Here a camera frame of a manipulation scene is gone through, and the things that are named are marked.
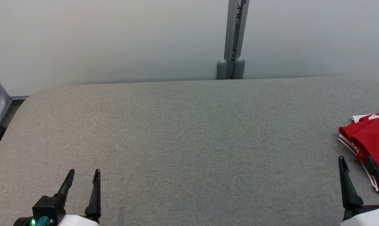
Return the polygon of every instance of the red and white fabric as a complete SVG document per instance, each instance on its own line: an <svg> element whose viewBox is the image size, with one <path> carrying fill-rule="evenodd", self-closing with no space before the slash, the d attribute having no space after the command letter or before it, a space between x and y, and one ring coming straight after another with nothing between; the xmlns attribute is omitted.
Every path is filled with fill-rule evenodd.
<svg viewBox="0 0 379 226"><path fill-rule="evenodd" d="M378 191L375 178L367 169L366 156L371 155L379 166L379 113L352 116L351 120L352 124L339 128L339 141L356 155Z"/></svg>

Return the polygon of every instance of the white wall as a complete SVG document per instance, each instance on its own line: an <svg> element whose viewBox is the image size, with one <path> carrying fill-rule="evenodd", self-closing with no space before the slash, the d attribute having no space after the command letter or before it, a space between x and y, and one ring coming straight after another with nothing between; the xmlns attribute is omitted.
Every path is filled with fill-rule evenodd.
<svg viewBox="0 0 379 226"><path fill-rule="evenodd" d="M244 78L379 80L379 0L249 0Z"/></svg>
<svg viewBox="0 0 379 226"><path fill-rule="evenodd" d="M66 84L208 80L228 0L0 0L0 83L10 96Z"/></svg>

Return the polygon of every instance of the floor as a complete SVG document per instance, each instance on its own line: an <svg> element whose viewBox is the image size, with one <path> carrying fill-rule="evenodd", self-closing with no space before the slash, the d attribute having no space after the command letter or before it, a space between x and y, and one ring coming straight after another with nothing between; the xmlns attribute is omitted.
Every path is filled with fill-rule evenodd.
<svg viewBox="0 0 379 226"><path fill-rule="evenodd" d="M8 127L13 116L15 115L18 108L21 106L24 100L13 100L11 106L9 107L7 113L4 115L3 120L0 122L0 126Z"/></svg>

